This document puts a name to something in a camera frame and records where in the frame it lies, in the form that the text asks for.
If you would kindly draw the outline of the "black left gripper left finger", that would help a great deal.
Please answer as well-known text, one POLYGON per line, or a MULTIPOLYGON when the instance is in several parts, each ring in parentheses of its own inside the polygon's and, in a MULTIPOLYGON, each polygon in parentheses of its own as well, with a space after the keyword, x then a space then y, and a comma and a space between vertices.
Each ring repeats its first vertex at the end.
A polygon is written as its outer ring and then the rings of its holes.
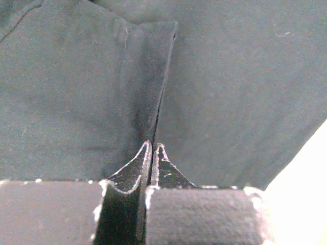
POLYGON ((152 146, 100 181, 1 180, 1 244, 137 244, 152 146))

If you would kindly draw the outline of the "black t-shirt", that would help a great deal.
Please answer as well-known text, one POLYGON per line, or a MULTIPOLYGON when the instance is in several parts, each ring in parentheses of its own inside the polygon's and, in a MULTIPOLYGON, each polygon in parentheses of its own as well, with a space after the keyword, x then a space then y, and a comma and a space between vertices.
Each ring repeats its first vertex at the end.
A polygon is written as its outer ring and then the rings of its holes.
POLYGON ((326 1, 1 1, 1 177, 100 180, 146 140, 266 188, 326 120, 326 1))

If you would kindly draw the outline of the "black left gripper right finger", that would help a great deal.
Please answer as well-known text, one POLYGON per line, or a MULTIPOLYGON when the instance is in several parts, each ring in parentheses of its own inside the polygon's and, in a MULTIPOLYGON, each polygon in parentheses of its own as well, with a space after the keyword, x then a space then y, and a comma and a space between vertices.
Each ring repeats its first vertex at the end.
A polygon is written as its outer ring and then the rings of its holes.
POLYGON ((146 244, 268 244, 263 192, 253 187, 197 187, 154 151, 146 191, 146 244))

